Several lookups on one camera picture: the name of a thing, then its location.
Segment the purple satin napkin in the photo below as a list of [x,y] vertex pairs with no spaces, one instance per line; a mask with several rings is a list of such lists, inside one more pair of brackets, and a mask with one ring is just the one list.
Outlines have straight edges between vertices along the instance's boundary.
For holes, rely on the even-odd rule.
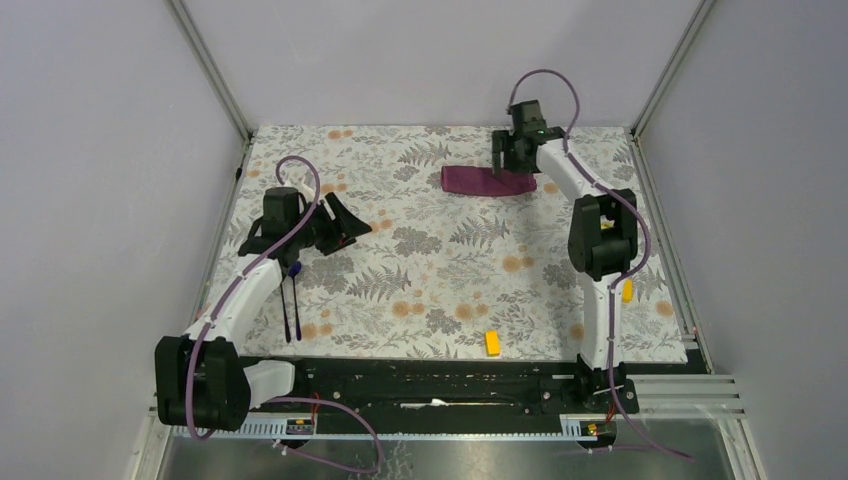
[[512,197],[537,189],[533,174],[494,174],[490,168],[475,166],[444,166],[440,181],[444,192],[474,197]]

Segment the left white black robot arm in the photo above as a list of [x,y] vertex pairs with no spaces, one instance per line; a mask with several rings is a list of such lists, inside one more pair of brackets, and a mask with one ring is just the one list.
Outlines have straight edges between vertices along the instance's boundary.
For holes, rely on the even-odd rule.
[[265,301],[279,290],[304,249],[328,256],[372,230],[336,194],[308,201],[294,187],[267,190],[262,214],[237,251],[230,285],[180,336],[154,352],[157,413],[172,426],[236,431],[248,412],[275,400],[296,411],[310,385],[285,360],[245,365],[244,342]]

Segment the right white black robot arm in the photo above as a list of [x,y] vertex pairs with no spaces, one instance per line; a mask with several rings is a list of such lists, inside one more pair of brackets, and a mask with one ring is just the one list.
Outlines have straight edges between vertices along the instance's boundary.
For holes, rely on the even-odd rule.
[[639,410],[618,346],[618,322],[626,281],[649,258],[641,253],[646,223],[630,189],[605,185],[572,152],[565,129],[548,125],[538,101],[507,109],[509,130],[492,135],[492,165],[498,179],[507,173],[544,174],[572,202],[567,253],[580,275],[585,338],[577,356],[572,397],[583,410],[622,416]]

